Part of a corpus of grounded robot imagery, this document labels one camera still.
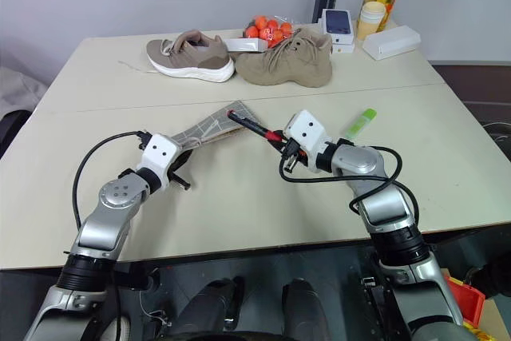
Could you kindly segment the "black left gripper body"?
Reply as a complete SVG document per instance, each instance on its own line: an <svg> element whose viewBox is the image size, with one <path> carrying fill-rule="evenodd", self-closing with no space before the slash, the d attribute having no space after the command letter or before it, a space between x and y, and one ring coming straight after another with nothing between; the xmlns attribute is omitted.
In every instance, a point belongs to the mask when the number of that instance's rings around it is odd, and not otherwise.
<svg viewBox="0 0 511 341"><path fill-rule="evenodd" d="M177 169L181 167L180 165L180 155L170 164L168 167L168 177L170 176L171 172L175 172Z"/></svg>

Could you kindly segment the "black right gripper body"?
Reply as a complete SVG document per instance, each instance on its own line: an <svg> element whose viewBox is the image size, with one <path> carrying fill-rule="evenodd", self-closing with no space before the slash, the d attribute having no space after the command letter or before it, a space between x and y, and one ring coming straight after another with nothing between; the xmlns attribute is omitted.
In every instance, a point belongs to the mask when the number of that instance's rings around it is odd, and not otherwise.
<svg viewBox="0 0 511 341"><path fill-rule="evenodd" d="M292 140L292 155L282 156L279 163L280 172L293 173L293 170L297 164L301 164L305 167L308 166L308 156L300 146L299 142L293 138Z"/></svg>

